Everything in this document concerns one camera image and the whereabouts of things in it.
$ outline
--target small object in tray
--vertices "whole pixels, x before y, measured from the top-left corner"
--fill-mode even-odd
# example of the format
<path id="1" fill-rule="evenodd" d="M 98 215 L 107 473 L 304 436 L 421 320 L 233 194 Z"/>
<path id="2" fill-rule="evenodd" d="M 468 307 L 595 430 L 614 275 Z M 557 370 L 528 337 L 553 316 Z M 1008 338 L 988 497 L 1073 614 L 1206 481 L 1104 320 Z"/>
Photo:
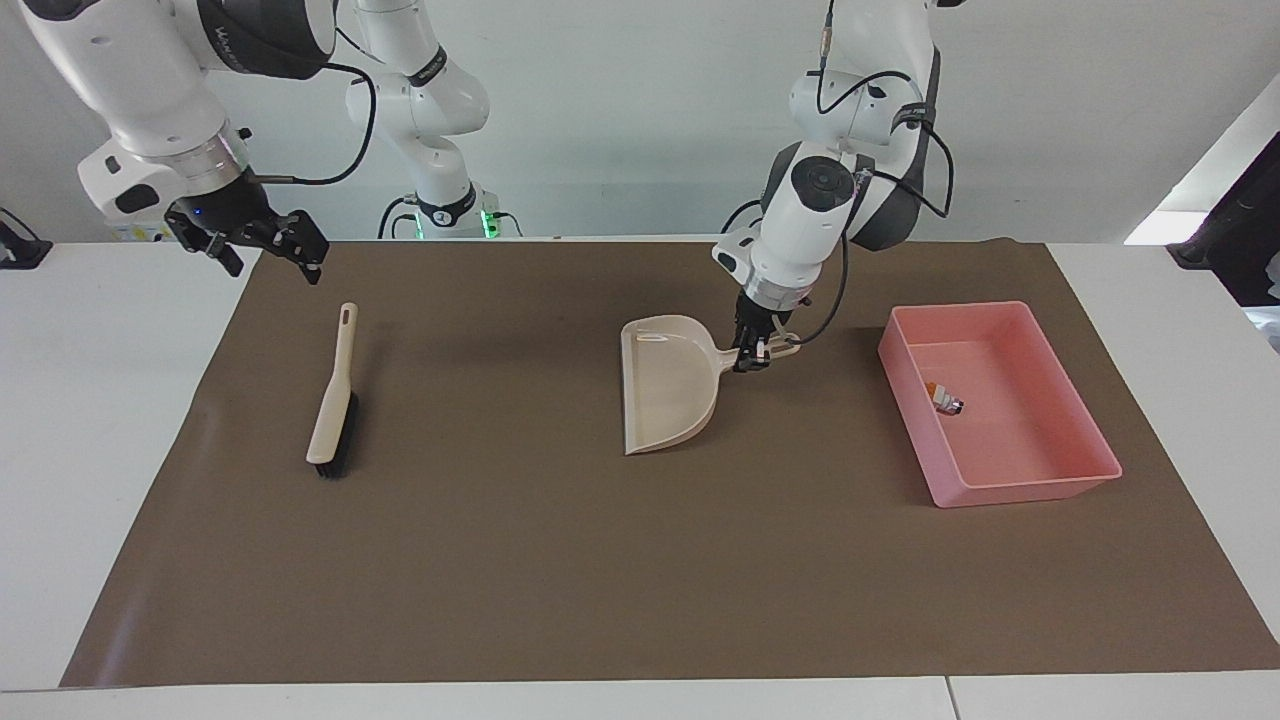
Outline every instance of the small object in tray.
<path id="1" fill-rule="evenodd" d="M 964 401 L 947 392 L 947 388 L 938 383 L 924 383 L 924 389 L 929 391 L 929 400 L 943 415 L 959 415 L 964 411 Z"/>

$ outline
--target white wall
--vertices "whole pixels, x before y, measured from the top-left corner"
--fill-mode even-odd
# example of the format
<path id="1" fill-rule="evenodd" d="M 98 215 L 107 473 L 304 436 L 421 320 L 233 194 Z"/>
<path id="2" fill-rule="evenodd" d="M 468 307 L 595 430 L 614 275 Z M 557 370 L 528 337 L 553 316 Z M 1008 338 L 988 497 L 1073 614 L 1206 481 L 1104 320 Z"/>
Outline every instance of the white wall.
<path id="1" fill-rule="evenodd" d="M 45 240 L 109 240 L 81 190 L 76 164 L 106 128 L 27 32 L 12 0 L 0 0 L 0 205 Z"/>
<path id="2" fill-rule="evenodd" d="M 774 152 L 797 138 L 786 94 L 814 64 L 823 6 L 429 5 L 451 55 L 493 97 L 489 127 L 460 141 L 472 174 L 532 234 L 718 229 L 759 193 Z M 357 31 L 349 10 L 340 17 Z M 5 40 L 0 90 L 8 91 L 20 83 L 8 77 L 14 53 Z M 1119 242 L 1280 70 L 1280 4 L 974 0 L 938 12 L 934 40 L 945 55 L 938 131 L 959 163 L 956 209 L 945 223 L 925 218 L 916 234 Z M 372 67 L 347 49 L 338 59 Z M 330 174 L 358 143 L 343 110 L 347 77 L 210 82 L 233 119 L 253 128 L 259 172 Z M 83 206 L 74 160 L 96 138 L 86 140 L 83 122 L 47 111 L 29 87 L 18 90 L 46 111 L 22 123 L 6 118 L 0 161 L 9 164 L 15 138 L 68 140 L 74 151 L 28 158 L 26 172 L 44 181 L 46 196 Z M 936 181 L 941 168 L 931 167 Z M 342 186 L 271 195 L 279 210 L 307 208 L 330 237 L 366 237 L 406 190 L 396 159 L 375 146 Z M 942 190 L 931 182 L 932 193 Z M 38 201 L 32 208 L 49 214 Z"/>
<path id="3" fill-rule="evenodd" d="M 1174 186 L 1160 209 L 1175 213 L 1212 210 L 1277 132 L 1280 76 L 1231 123 L 1187 177 Z"/>

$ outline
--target green indicator light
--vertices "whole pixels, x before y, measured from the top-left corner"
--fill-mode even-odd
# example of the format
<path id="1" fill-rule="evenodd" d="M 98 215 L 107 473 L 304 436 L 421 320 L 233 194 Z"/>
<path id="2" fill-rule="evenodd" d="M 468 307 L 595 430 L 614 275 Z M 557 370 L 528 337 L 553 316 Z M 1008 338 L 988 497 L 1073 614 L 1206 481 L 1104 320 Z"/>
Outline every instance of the green indicator light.
<path id="1" fill-rule="evenodd" d="M 493 240 L 502 234 L 502 224 L 498 218 L 493 217 L 493 213 L 488 210 L 480 210 L 480 220 L 484 224 L 484 236 Z"/>

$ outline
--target black cable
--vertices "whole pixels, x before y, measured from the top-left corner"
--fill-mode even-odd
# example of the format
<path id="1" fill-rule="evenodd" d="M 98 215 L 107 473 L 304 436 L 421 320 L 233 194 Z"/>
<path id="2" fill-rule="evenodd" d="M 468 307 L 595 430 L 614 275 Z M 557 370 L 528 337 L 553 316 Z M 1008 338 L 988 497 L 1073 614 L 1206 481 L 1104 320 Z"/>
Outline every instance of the black cable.
<path id="1" fill-rule="evenodd" d="M 42 242 L 40 240 L 40 236 L 36 234 L 36 231 L 31 229 L 31 225 L 28 225 L 27 223 L 22 222 L 22 218 L 19 218 L 18 215 L 14 215 L 13 213 L 10 213 L 5 208 L 0 208 L 0 213 L 4 213 L 5 215 L 9 215 L 10 218 L 13 218 L 13 222 L 18 223 L 18 227 L 20 227 L 22 229 L 27 231 L 27 234 L 31 236 L 32 241 L 35 241 L 35 242 Z"/>
<path id="2" fill-rule="evenodd" d="M 392 240 L 397 240 L 396 225 L 398 225 L 401 220 L 413 220 L 413 223 L 417 223 L 417 215 L 410 215 L 408 213 L 406 213 L 392 220 Z"/>
<path id="3" fill-rule="evenodd" d="M 823 109 L 823 106 L 822 106 L 822 86 L 827 83 L 827 68 L 819 69 L 818 70 L 818 95 L 814 96 L 814 99 L 818 101 L 818 114 L 819 115 L 831 114 L 831 111 L 835 110 L 836 108 L 838 108 L 841 102 L 844 102 L 845 100 L 849 100 L 850 95 L 858 92 L 859 90 L 861 90 L 867 85 L 869 85 L 872 82 L 876 82 L 876 81 L 878 81 L 881 78 L 886 78 L 886 77 L 892 77 L 892 78 L 899 78 L 899 79 L 902 79 L 902 81 L 906 81 L 906 82 L 911 82 L 911 76 L 909 76 L 906 73 L 902 73 L 902 72 L 899 72 L 899 70 L 881 70 L 878 73 L 872 73 L 872 74 L 864 77 L 863 79 L 855 82 L 854 86 L 850 87 L 849 90 L 846 90 L 844 92 L 844 95 L 841 95 L 840 97 L 837 97 L 835 102 L 832 102 L 826 109 Z"/>
<path id="4" fill-rule="evenodd" d="M 343 65 L 342 63 L 325 63 L 320 65 L 328 70 L 338 70 L 342 73 L 351 73 L 365 82 L 369 86 L 369 124 L 365 127 L 365 140 L 360 143 L 360 152 L 356 154 L 356 159 L 352 160 L 351 165 L 346 170 L 333 176 L 332 178 L 323 179 L 308 179 L 300 178 L 296 176 L 259 176 L 256 179 L 262 184 L 306 184 L 306 186 L 323 186 L 323 184 L 335 184 L 348 177 L 351 173 L 356 172 L 356 168 L 365 161 L 365 154 L 369 152 L 369 142 L 374 138 L 374 120 L 378 118 L 378 87 L 374 86 L 374 78 L 369 77 L 365 70 L 352 67 Z"/>
<path id="5" fill-rule="evenodd" d="M 338 37 L 346 40 L 347 45 L 351 45 L 352 47 L 355 47 L 357 53 L 360 53 L 361 55 L 364 55 L 365 58 L 369 58 L 370 60 L 372 60 L 375 63 L 385 64 L 385 63 L 383 63 L 381 58 L 379 58 L 378 55 L 374 55 L 369 50 L 365 50 L 364 47 L 360 46 L 358 42 L 356 42 L 355 40 L 352 40 L 351 36 L 347 35 L 347 31 L 342 29 L 340 27 L 337 28 L 337 31 L 338 31 Z"/>
<path id="6" fill-rule="evenodd" d="M 946 158 L 947 158 L 947 197 L 943 201 L 942 209 L 938 209 L 938 206 L 934 205 L 933 202 L 931 202 L 929 199 L 925 197 L 923 192 L 920 192 L 915 187 L 911 187 L 911 184 L 909 182 L 906 182 L 905 179 L 902 179 L 900 177 L 891 176 L 891 174 L 888 174 L 888 173 L 886 173 L 883 170 L 872 170 L 872 174 L 876 176 L 876 177 L 878 177 L 878 178 L 881 178 L 881 179 L 887 179 L 887 181 L 892 182 L 893 184 L 896 184 L 897 187 L 901 187 L 904 191 L 908 192 L 908 195 L 910 195 L 911 197 L 915 197 L 916 200 L 919 200 L 920 204 L 923 204 L 925 208 L 928 208 L 934 215 L 937 215 L 940 218 L 946 218 L 947 215 L 951 214 L 951 196 L 952 196 L 952 192 L 955 191 L 955 184 L 956 184 L 956 164 L 955 164 L 955 158 L 951 156 L 951 149 L 947 147 L 947 143 L 943 142 L 942 138 L 938 137 L 938 135 L 936 132 L 933 132 L 933 128 L 931 126 L 922 124 L 920 126 L 920 132 L 928 135 L 929 138 L 932 138 L 934 142 L 937 142 L 938 147 L 942 149 L 942 154 L 946 155 Z"/>
<path id="7" fill-rule="evenodd" d="M 739 215 L 759 205 L 760 205 L 759 200 L 748 200 L 746 202 L 739 205 L 737 210 L 733 210 L 733 214 L 730 215 L 727 220 L 724 220 L 724 227 L 721 228 L 721 234 L 728 232 L 728 228 L 733 224 L 733 220 L 736 220 Z"/>
<path id="8" fill-rule="evenodd" d="M 831 0 L 831 3 L 827 5 L 827 20 L 826 20 L 826 23 L 822 27 L 822 53 L 820 53 L 820 55 L 818 55 L 818 92 L 814 96 L 814 100 L 815 100 L 815 102 L 818 105 L 818 114 L 819 115 L 831 114 L 831 111 L 835 110 L 836 108 L 838 108 L 841 102 L 844 102 L 845 100 L 849 100 L 849 97 L 852 94 L 858 92 L 859 90 L 861 90 L 863 87 L 865 87 L 867 85 L 870 85 L 872 82 L 874 82 L 877 79 L 892 77 L 892 78 L 897 78 L 897 79 L 901 79 L 901 81 L 905 81 L 905 82 L 911 82 L 911 76 L 909 76 L 906 73 L 902 73 L 902 72 L 899 72 L 899 70 L 882 70 L 882 72 L 878 72 L 878 73 L 872 73 L 872 74 L 864 77 L 863 79 L 855 82 L 854 86 L 850 87 L 849 90 L 846 90 L 845 94 L 841 95 L 838 99 L 836 99 L 835 102 L 832 102 L 829 106 L 827 106 L 826 109 L 823 109 L 823 106 L 822 106 L 822 86 L 827 85 L 827 54 L 831 51 L 831 26 L 832 26 L 832 22 L 835 20 L 835 15 L 836 15 L 836 0 Z"/>
<path id="9" fill-rule="evenodd" d="M 392 219 L 392 213 L 401 205 L 408 204 L 408 200 L 404 200 L 404 197 L 397 197 L 396 200 L 392 200 L 392 204 L 388 205 L 385 210 L 383 210 L 383 219 L 378 222 L 378 240 L 383 240 L 387 236 L 387 220 Z"/>
<path id="10" fill-rule="evenodd" d="M 503 218 L 511 218 L 511 222 L 516 223 L 516 232 L 520 233 L 520 237 L 525 237 L 525 231 L 520 227 L 520 218 L 512 215 L 511 213 L 494 213 L 493 217 L 499 220 Z"/>
<path id="11" fill-rule="evenodd" d="M 863 192 L 867 192 L 868 183 L 864 177 L 858 178 L 859 196 Z M 840 258 L 842 265 L 840 269 L 840 287 L 836 290 L 836 300 L 831 304 L 831 310 L 827 313 L 827 318 L 823 319 L 822 324 L 818 325 L 818 329 L 809 333 L 808 337 L 803 337 L 800 340 L 787 340 L 787 345 L 809 345 L 810 342 L 818 340 L 818 337 L 820 337 L 822 333 L 827 332 L 827 328 L 831 327 L 831 322 L 836 319 L 836 314 L 840 313 L 840 305 L 845 301 L 845 290 L 849 287 L 849 238 L 845 236 L 849 234 L 849 225 L 854 224 L 854 215 L 858 214 L 858 209 L 859 202 L 855 197 L 852 208 L 849 209 L 849 219 L 845 220 L 845 229 L 840 231 Z"/>

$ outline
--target brush handle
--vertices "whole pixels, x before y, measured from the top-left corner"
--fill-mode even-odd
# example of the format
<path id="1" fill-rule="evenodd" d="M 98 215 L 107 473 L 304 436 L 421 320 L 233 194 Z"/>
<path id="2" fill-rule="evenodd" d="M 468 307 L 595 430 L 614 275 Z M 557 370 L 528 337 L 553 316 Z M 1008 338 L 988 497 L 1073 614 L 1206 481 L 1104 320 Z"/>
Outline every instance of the brush handle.
<path id="1" fill-rule="evenodd" d="M 356 348 L 356 319 L 360 307 L 355 302 L 344 302 L 338 311 L 338 347 L 333 352 L 333 377 L 343 377 L 351 383 L 351 356 Z"/>
<path id="2" fill-rule="evenodd" d="M 360 309 L 355 302 L 347 302 L 338 311 L 338 347 L 333 355 L 333 377 L 320 400 L 320 413 L 307 447 L 307 462 L 320 465 L 329 462 L 338 454 L 342 439 L 342 427 L 347 420 L 347 406 L 351 404 L 351 355 L 356 348 L 356 318 Z"/>

